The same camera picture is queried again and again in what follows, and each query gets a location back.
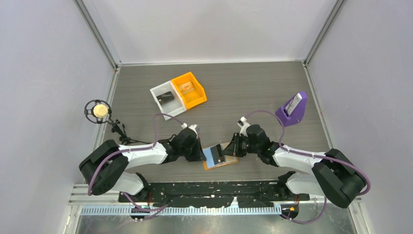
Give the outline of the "orange card holder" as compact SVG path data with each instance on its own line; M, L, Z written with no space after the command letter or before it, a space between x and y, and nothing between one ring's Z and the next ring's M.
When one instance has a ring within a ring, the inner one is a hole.
M223 154L223 149L228 146L228 144L228 142L220 143L203 149L203 153L206 157L206 161L203 161L203 167L206 171L238 163L237 157Z

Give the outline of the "black credit card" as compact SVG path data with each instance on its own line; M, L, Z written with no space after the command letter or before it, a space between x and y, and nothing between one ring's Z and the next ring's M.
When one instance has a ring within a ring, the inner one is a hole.
M156 96L157 101L159 102L160 105L165 105L169 102L172 102L175 100L175 96L171 91L162 93L158 96Z
M217 144L210 148L212 161L214 164L219 164L225 162L225 156L222 153L221 144Z

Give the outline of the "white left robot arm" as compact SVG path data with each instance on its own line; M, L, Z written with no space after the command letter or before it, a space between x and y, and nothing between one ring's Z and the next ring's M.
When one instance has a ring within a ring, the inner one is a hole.
M107 140L80 163L79 170L88 184L88 195L114 190L143 202L150 194L147 182L140 173L128 170L175 162L179 157L189 162L206 160L194 125L168 139L146 145L118 145L114 140Z

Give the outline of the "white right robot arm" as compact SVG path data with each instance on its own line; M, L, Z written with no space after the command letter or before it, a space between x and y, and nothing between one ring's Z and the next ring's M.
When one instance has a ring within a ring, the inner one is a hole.
M319 195L340 208L347 208L367 186L341 151L330 149L316 157L308 151L271 141L258 124L234 133L222 153L236 157L256 154L264 164L291 168L278 177L278 194L284 200L299 194Z

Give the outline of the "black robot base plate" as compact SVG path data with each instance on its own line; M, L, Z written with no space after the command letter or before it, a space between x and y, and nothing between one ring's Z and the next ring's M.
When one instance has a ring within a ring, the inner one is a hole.
M154 208L227 208L238 202L242 208L266 208L274 202L309 201L308 194L293 194L276 180L218 182L155 182L146 184L136 195L125 197L122 190L118 201L133 200Z

